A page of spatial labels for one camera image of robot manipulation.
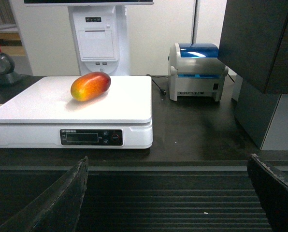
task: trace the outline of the blue printer lid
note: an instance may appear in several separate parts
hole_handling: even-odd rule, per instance
[[[218,48],[212,43],[179,43],[183,58],[217,58]]]

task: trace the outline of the dark countertop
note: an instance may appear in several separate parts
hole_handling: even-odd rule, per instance
[[[4,103],[39,80],[24,77],[22,83],[0,88]],[[167,91],[153,90],[153,145],[149,149],[35,149],[0,148],[0,169],[11,167],[59,168],[73,166],[84,156],[94,167],[245,167],[255,153],[272,165],[288,166],[288,151],[260,151],[235,120],[234,83],[227,77],[220,102],[211,98],[179,97],[171,101],[167,78],[154,78]]]

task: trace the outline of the black cable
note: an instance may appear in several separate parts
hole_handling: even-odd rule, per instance
[[[151,77],[154,77],[154,78],[168,78],[168,76],[151,76]]]
[[[228,76],[230,77],[230,79],[235,83],[235,81],[232,79],[232,77],[229,75],[229,73],[228,73]]]
[[[159,88],[160,93],[161,93],[162,95],[166,95],[166,94],[167,94],[166,91],[165,91],[165,89],[161,88],[161,87],[153,80],[153,77],[156,77],[156,76],[151,76],[151,75],[149,75],[149,74],[146,74],[146,76],[150,76],[150,77],[152,78],[152,82],[154,82],[155,85]]]

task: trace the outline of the scale platform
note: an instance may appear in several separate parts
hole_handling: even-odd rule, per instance
[[[149,76],[111,76],[96,99],[79,102],[78,76],[42,78],[0,107],[0,147],[149,148],[153,142]]]

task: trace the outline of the white wall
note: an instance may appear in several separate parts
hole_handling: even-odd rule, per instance
[[[219,47],[227,0],[198,0],[197,43],[213,43]]]
[[[154,3],[128,6],[132,75],[168,75],[170,47],[191,42],[194,0]]]
[[[173,43],[191,42],[194,0],[128,6],[131,74],[167,75]],[[10,0],[34,75],[79,75],[67,7]]]
[[[78,75],[66,7],[26,7],[10,0],[34,75]]]

